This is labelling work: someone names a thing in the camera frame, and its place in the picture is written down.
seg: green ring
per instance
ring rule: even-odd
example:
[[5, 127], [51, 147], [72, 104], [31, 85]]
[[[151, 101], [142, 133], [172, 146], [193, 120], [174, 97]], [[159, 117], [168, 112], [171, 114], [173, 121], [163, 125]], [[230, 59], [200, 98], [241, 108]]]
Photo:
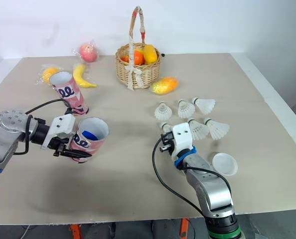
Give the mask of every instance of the green ring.
[[241, 229], [239, 226], [238, 229], [236, 229], [234, 232], [231, 232], [231, 233], [218, 234], [218, 233], [213, 233], [211, 231], [208, 231], [208, 233], [210, 236], [212, 236], [213, 238], [216, 238], [216, 239], [231, 239], [231, 238], [234, 238], [237, 235], [239, 235], [241, 233]]

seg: badminton shuttlecock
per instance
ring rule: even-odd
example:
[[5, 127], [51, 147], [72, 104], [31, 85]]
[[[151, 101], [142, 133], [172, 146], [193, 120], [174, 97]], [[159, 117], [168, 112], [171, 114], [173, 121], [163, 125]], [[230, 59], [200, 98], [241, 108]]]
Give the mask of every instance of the badminton shuttlecock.
[[209, 134], [209, 128], [205, 124], [199, 123], [193, 118], [188, 119], [193, 140], [204, 139]]
[[169, 133], [169, 132], [172, 131], [172, 125], [169, 125], [169, 124], [166, 123], [166, 122], [162, 122], [162, 123], [160, 124], [160, 128], [161, 128], [161, 131], [162, 131], [163, 133]]
[[216, 101], [209, 99], [193, 98], [192, 103], [198, 106], [203, 115], [207, 115], [213, 110]]
[[193, 115], [196, 108], [192, 103], [189, 103], [184, 100], [178, 101], [178, 116], [182, 119], [189, 118]]
[[159, 106], [154, 111], [154, 116], [161, 121], [170, 119], [171, 115], [172, 115], [172, 110], [163, 101], [160, 102]]
[[219, 123], [210, 118], [204, 119], [204, 124], [209, 127], [211, 137], [214, 140], [221, 139], [227, 134], [230, 126], [226, 123]]

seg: apple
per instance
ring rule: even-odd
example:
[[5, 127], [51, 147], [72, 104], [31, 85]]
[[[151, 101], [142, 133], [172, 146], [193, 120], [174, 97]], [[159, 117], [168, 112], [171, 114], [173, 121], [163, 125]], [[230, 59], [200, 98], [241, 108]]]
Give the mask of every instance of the apple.
[[96, 48], [91, 44], [83, 44], [79, 48], [79, 54], [86, 62], [94, 62], [97, 59], [97, 51]]

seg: beige tabletop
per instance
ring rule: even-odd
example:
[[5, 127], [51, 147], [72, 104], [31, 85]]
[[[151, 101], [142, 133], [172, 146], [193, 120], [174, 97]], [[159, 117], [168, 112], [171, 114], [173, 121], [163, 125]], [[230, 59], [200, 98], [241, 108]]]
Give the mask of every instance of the beige tabletop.
[[[0, 111], [26, 111], [57, 98], [46, 84], [36, 85], [43, 64], [71, 70], [76, 57], [24, 58], [0, 84]], [[180, 86], [157, 96], [150, 90], [127, 89], [115, 75], [113, 56], [89, 65], [94, 89], [82, 89], [88, 116], [107, 122], [110, 135], [88, 162], [53, 157], [52, 150], [30, 144], [13, 156], [0, 175], [0, 224], [71, 224], [151, 220], [200, 216], [158, 182], [151, 164], [159, 138], [154, 109], [166, 101], [173, 109], [170, 123], [180, 123], [176, 101], [211, 98], [210, 114], [231, 126], [218, 142], [196, 141], [198, 153], [211, 160], [226, 152], [239, 165], [229, 180], [237, 214], [296, 209], [296, 145], [230, 54], [166, 55], [161, 76], [175, 76]], [[34, 112], [50, 124], [65, 112], [62, 103]], [[202, 120], [200, 112], [194, 115]], [[21, 143], [18, 151], [23, 150]], [[158, 152], [157, 167], [170, 187], [198, 205], [194, 190], [167, 153]]]

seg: pink cup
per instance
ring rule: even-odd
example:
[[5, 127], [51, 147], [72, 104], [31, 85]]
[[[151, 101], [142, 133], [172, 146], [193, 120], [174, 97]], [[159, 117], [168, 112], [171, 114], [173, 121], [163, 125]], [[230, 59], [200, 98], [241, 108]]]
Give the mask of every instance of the pink cup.
[[[109, 134], [109, 128], [105, 121], [96, 117], [83, 119], [78, 124], [76, 134], [70, 142], [70, 149], [85, 151], [94, 155], [105, 142]], [[73, 158], [73, 160], [82, 163], [89, 158]]]
[[80, 92], [72, 74], [66, 71], [58, 72], [49, 79], [50, 83], [59, 94], [60, 98], [67, 100], [75, 116], [82, 116], [88, 113], [88, 107], [84, 102], [84, 97]]

